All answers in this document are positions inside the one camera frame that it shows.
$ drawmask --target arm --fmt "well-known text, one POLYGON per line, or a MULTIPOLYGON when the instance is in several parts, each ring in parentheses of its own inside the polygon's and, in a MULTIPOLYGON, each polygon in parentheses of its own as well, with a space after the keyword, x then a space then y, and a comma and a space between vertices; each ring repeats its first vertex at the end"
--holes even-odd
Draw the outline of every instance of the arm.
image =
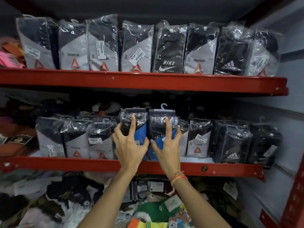
MULTIPOLYGON (((175 138, 171 139, 172 128, 169 119, 166 117, 166 139, 164 147, 160 150, 157 144, 151 140, 151 146, 158 156, 162 170, 169 180, 179 172, 179 140, 181 131, 177 128, 175 138)), ((231 228, 231 226, 219 215, 219 213, 195 190, 187 179, 178 178, 173 183, 174 188, 180 195, 185 207, 188 210, 196 228, 231 228)))
POLYGON ((131 127, 128 136, 120 131, 119 124, 112 134, 116 145, 115 154, 120 162, 121 169, 105 193, 94 207, 81 221, 77 228, 111 228, 114 227, 120 205, 127 187, 137 172, 143 156, 148 150, 149 140, 146 138, 142 146, 136 145, 134 133, 136 129, 135 116, 132 115, 131 127))

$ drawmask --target nike swoosh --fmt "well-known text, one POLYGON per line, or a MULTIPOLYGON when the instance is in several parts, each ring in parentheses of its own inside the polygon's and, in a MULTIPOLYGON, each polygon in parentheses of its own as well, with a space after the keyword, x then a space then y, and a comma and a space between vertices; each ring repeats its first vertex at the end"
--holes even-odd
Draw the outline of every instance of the nike swoosh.
POLYGON ((159 67, 159 71, 166 71, 168 69, 174 68, 176 66, 168 67, 168 68, 163 68, 162 66, 159 67))

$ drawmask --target person's right hand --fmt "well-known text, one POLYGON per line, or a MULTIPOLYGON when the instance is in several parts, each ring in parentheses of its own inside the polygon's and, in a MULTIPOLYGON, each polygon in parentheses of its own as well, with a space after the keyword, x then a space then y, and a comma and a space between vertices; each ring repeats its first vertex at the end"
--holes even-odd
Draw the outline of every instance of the person's right hand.
POLYGON ((179 127, 176 128, 175 138, 172 137, 172 127, 168 117, 165 118, 166 122, 166 138, 164 141, 164 147, 160 150, 155 141, 150 140, 151 146, 155 151, 159 163, 164 171, 165 175, 169 180, 179 172, 180 160, 179 160, 179 140, 181 138, 182 132, 179 127))

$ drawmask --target red shelf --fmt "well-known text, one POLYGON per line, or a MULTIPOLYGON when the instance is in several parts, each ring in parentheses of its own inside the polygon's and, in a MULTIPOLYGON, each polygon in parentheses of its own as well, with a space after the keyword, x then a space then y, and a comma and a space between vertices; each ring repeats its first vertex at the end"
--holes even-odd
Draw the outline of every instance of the red shelf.
MULTIPOLYGON (((120 169, 120 164, 117 160, 48 157, 0 157, 0 170, 9 172, 21 168, 35 170, 118 172, 120 169)), ((265 181, 262 165, 182 162, 181 170, 183 170, 186 175, 257 177, 262 181, 265 181)), ((137 173, 164 174, 158 162, 149 161, 142 161, 137 173)))
POLYGON ((0 69, 0 84, 288 95, 283 77, 0 69))

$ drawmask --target red triangle logo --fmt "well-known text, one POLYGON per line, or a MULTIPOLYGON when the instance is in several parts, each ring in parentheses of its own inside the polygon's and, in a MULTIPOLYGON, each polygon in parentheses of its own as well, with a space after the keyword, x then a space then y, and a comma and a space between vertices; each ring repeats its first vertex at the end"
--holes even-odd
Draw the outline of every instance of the red triangle logo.
POLYGON ((78 62, 77 62, 76 58, 74 58, 73 61, 72 61, 71 69, 77 70, 79 68, 80 68, 80 66, 78 65, 78 62))
POLYGON ((35 69, 45 69, 39 60, 35 61, 35 69))
POLYGON ((109 71, 107 64, 103 62, 100 66, 100 71, 109 71))
POLYGON ((194 153, 201 153, 201 149, 199 147, 197 147, 194 151, 194 153))
POLYGON ((98 156, 98 159, 106 159, 104 153, 100 153, 100 155, 98 156))
POLYGON ((141 72, 141 68, 140 68, 139 64, 137 64, 136 66, 133 66, 133 68, 131 69, 131 72, 141 72))
POLYGON ((80 153, 78 152, 78 150, 75 151, 75 153, 73 154, 73 157, 81 157, 80 153))
POLYGON ((203 74, 202 67, 200 64, 198 64, 197 67, 195 68, 194 74, 203 74))

